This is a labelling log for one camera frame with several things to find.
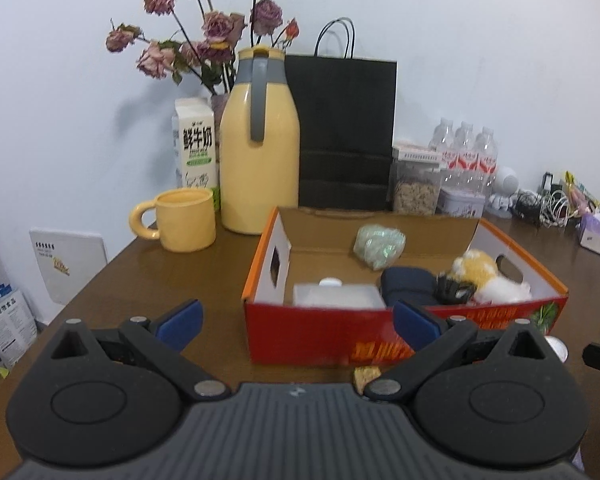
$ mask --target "white plush toy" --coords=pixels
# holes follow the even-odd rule
[[[484,251],[470,249],[454,260],[450,276],[459,282],[472,282],[477,287],[477,303],[522,303],[532,300],[528,283],[516,283],[501,275],[496,261]]]
[[[532,299],[531,286],[528,283],[512,282],[504,276],[491,278],[474,294],[477,303],[523,303]]]

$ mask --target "pink rose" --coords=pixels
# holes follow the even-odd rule
[[[196,45],[196,52],[202,61],[212,63],[231,63],[231,49],[213,48],[208,41],[202,41]]]
[[[172,48],[160,48],[157,41],[152,41],[138,59],[138,69],[148,76],[163,79],[167,77],[166,72],[173,71],[175,57]]]
[[[252,12],[253,31],[258,36],[270,36],[282,25],[282,9],[273,0],[260,0]]]
[[[135,35],[130,30],[117,28],[109,33],[105,44],[109,52],[122,52],[127,45],[134,42],[134,39]]]
[[[193,48],[197,48],[200,42],[192,41],[191,44],[193,45]],[[184,59],[187,60],[187,64],[190,67],[197,68],[200,66],[200,60],[198,59],[196,53],[193,51],[193,48],[191,48],[191,45],[188,41],[185,41],[180,47],[180,53],[182,54]]]
[[[209,43],[222,43],[231,31],[234,30],[234,21],[224,12],[212,10],[205,14],[202,30]]]
[[[238,12],[232,12],[229,16],[233,22],[233,27],[231,32],[226,37],[225,41],[229,44],[231,50],[235,48],[242,37],[242,31],[246,27],[244,23],[244,14],[239,14]]]
[[[144,0],[144,10],[149,14],[171,14],[173,0]]]

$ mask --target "water bottle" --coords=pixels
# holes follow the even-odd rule
[[[432,150],[442,153],[442,164],[440,171],[443,174],[443,185],[450,184],[450,179],[456,163],[458,162],[458,152],[454,149],[454,131],[453,121],[442,117],[440,124],[433,131],[433,138],[429,143]]]
[[[493,192],[492,186],[498,161],[498,147],[493,140],[493,130],[487,127],[482,129],[482,133],[475,139],[475,149],[478,153],[479,191],[489,196]]]
[[[478,167],[478,153],[474,145],[474,126],[462,121],[454,139],[454,150],[458,154],[455,174],[458,187],[471,192],[477,191],[475,170]]]

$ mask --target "white panel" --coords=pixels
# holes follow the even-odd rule
[[[282,217],[278,214],[273,224],[267,251],[264,255],[264,262],[262,264],[262,270],[260,271],[258,286],[256,287],[254,303],[282,304],[284,302],[290,253],[291,242],[289,241],[289,238],[286,237],[285,228],[282,225]],[[278,276],[275,283],[273,281],[275,272],[272,272],[271,265],[274,254],[278,255],[279,261]]]
[[[478,224],[469,248],[480,249],[492,258],[497,258],[501,254],[506,256],[522,272],[524,281],[531,286],[531,295],[534,300],[548,300],[560,296],[525,260],[486,227]]]
[[[99,235],[32,229],[31,244],[49,297],[69,303],[107,265]]]

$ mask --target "black paper bag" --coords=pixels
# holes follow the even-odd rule
[[[300,119],[299,205],[384,210],[397,63],[286,56]]]

